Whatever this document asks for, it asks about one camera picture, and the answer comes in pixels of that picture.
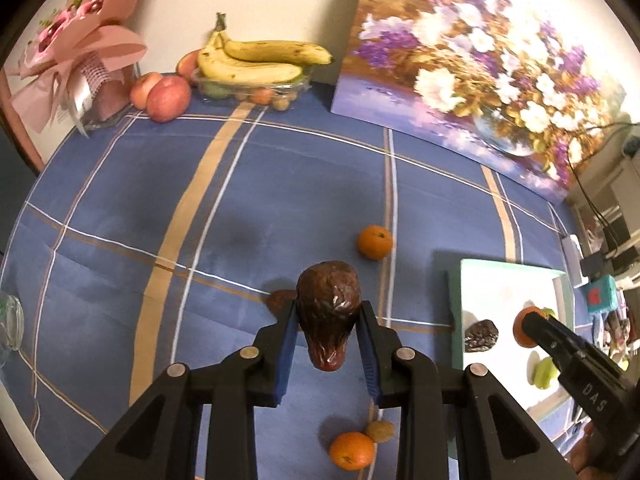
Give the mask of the person's right hand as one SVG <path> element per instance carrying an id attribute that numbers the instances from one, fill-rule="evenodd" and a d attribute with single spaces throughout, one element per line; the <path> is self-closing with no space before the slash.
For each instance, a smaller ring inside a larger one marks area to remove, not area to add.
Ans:
<path id="1" fill-rule="evenodd" d="M 579 480 L 613 480 L 612 472 L 602 471 L 592 466 L 589 442 L 594 433 L 594 423 L 588 422 L 584 428 L 582 438 L 573 446 L 567 461 L 578 475 Z"/>

